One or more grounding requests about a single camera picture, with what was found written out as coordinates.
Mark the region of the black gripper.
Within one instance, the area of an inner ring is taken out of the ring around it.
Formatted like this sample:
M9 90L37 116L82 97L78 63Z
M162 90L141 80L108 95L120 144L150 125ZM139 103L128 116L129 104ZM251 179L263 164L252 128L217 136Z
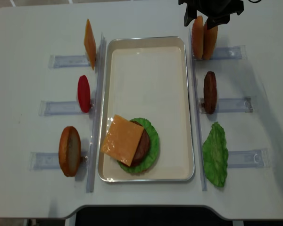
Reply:
M208 16L207 29L212 29L230 21L230 14L241 14L244 11L242 0L179 0L178 4L186 3L184 26L197 18L197 11Z

